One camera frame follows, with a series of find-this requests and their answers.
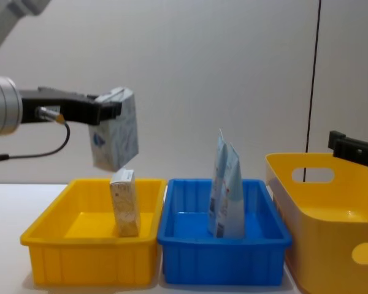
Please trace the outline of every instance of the white wall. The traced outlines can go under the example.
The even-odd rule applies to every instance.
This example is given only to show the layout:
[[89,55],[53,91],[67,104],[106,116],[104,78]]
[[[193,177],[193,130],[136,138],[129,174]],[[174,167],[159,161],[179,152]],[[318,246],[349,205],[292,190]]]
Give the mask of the white wall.
[[330,130],[368,141],[368,0],[323,1],[309,151]]
[[[53,0],[21,20],[0,49],[0,75],[100,93],[135,91],[138,176],[210,177],[218,128],[241,155],[244,177],[263,178],[264,155],[304,151],[318,1]],[[91,166],[87,127],[43,159],[0,163],[2,182],[108,176]],[[0,153],[57,146],[55,125],[21,126]]]

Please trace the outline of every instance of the beige box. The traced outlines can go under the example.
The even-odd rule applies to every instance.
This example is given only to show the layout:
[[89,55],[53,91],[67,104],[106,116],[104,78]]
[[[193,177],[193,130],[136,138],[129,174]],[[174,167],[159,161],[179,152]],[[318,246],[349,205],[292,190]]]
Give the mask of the beige box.
[[110,194],[118,234],[122,237],[138,236],[140,215],[134,170],[123,167],[116,172],[110,180]]

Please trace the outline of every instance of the black clamp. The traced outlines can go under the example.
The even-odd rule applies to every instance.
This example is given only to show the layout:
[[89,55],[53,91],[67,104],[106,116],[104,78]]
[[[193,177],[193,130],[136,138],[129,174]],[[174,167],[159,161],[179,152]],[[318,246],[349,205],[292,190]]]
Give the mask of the black clamp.
[[345,134],[332,130],[328,148],[334,150],[334,157],[368,167],[368,142],[348,138]]
[[100,103],[97,95],[83,95],[53,88],[40,87],[32,91],[20,91],[23,104],[22,124],[39,123],[37,107],[59,108],[66,121],[97,126],[101,121],[115,119],[121,114],[121,102]]

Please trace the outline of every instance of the yellow container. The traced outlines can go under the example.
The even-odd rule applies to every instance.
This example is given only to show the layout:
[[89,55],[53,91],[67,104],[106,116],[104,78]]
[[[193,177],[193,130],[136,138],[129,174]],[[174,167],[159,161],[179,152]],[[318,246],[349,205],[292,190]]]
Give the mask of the yellow container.
[[[331,154],[270,154],[267,183],[293,236],[286,263],[312,294],[368,294],[368,167]],[[328,183],[292,179],[297,168],[330,168]]]
[[109,179],[77,179],[20,238],[37,285],[147,285],[156,268],[166,181],[136,181],[140,234],[119,238]]

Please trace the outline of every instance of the basket handle hole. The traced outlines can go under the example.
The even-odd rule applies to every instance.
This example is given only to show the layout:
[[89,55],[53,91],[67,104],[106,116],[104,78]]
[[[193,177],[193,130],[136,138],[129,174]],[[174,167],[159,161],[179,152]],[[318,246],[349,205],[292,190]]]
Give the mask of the basket handle hole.
[[368,243],[357,245],[351,253],[352,259],[359,265],[368,265]]
[[[292,172],[292,179],[295,182],[302,182],[304,167],[296,168]],[[326,167],[307,167],[305,182],[310,183],[330,183],[334,179],[334,171]]]

